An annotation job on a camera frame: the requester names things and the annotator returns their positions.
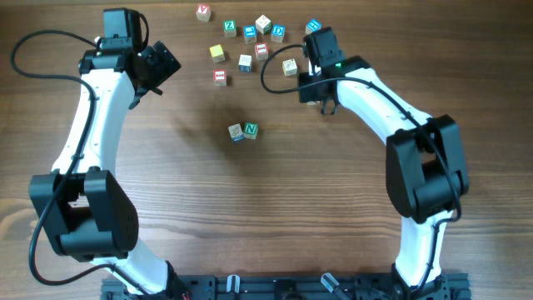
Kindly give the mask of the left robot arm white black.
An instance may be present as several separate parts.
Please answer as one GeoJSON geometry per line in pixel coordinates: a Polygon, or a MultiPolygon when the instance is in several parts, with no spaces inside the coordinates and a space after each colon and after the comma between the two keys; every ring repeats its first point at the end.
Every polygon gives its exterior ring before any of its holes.
{"type": "Polygon", "coordinates": [[[47,234],[59,256],[91,269],[106,269],[139,299],[190,296],[172,265],[139,239],[137,210],[115,178],[117,148],[127,111],[180,68],[162,42],[145,47],[88,51],[77,80],[80,101],[67,142],[52,171],[32,177],[29,195],[39,220],[30,243],[32,275],[37,271],[38,235],[47,234]]]}

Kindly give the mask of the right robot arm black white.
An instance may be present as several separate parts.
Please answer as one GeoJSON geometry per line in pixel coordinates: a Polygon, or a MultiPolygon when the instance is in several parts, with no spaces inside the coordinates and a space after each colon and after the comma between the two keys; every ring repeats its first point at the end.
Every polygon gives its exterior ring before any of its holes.
{"type": "Polygon", "coordinates": [[[386,190],[401,215],[401,245],[392,265],[393,292],[423,298],[444,284],[441,244],[461,218],[470,183],[461,134],[448,115],[432,117],[388,88],[360,57],[298,75],[301,102],[333,101],[355,113],[386,145],[386,190]]]}

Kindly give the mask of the green N letter block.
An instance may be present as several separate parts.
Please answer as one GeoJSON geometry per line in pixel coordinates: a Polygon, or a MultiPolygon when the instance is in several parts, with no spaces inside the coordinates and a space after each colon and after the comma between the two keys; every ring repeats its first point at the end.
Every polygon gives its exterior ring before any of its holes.
{"type": "Polygon", "coordinates": [[[254,122],[246,122],[243,130],[244,138],[255,140],[259,131],[259,126],[254,122]]]}

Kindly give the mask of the block with blue number side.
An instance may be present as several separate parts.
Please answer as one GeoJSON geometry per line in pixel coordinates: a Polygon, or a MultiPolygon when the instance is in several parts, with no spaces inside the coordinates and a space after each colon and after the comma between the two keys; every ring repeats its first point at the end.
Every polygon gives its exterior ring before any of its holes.
{"type": "Polygon", "coordinates": [[[241,54],[239,57],[238,67],[241,72],[250,73],[252,71],[252,56],[241,54]]]}

